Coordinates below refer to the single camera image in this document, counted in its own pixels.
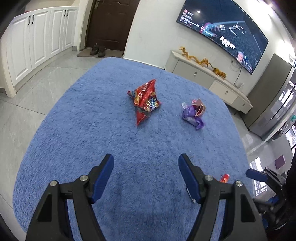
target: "crumpled purple plastic bag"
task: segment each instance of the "crumpled purple plastic bag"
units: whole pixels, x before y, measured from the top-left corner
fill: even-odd
[[[195,126],[196,130],[199,130],[204,127],[204,122],[201,120],[200,117],[196,117],[196,111],[192,105],[186,105],[186,103],[182,103],[183,112],[182,112],[182,119],[189,122],[193,126]]]

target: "silver bolt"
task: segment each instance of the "silver bolt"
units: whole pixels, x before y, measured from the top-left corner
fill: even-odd
[[[242,187],[243,183],[242,183],[242,181],[238,180],[235,182],[235,185],[237,185],[238,187]]]
[[[206,175],[206,176],[205,176],[205,179],[206,179],[207,181],[212,181],[212,180],[213,180],[213,177],[212,177],[212,176],[209,176],[209,175]]]
[[[49,185],[52,186],[52,187],[54,187],[54,186],[57,185],[57,181],[56,180],[53,180],[53,181],[50,182]]]
[[[87,181],[88,178],[89,177],[87,175],[82,175],[79,179],[80,179],[80,181],[85,182],[85,181]]]

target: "doormat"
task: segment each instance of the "doormat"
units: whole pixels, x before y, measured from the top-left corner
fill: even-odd
[[[82,50],[77,57],[93,57],[93,58],[98,58],[98,55],[90,55],[91,48],[86,48]],[[108,57],[117,57],[121,58],[123,55],[123,51],[120,50],[109,50],[106,49],[106,55],[103,58],[108,58]]]

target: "tv screen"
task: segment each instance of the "tv screen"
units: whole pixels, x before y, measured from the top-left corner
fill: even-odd
[[[177,23],[220,45],[250,74],[268,43],[256,23],[232,0],[186,0]]]

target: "red object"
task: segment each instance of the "red object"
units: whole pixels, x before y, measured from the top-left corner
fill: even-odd
[[[227,183],[230,175],[229,174],[224,174],[223,177],[221,178],[220,182],[221,183]]]
[[[134,91],[128,91],[128,95],[133,99],[136,107],[137,126],[141,121],[150,117],[151,112],[161,105],[155,93],[155,81],[151,80]]]

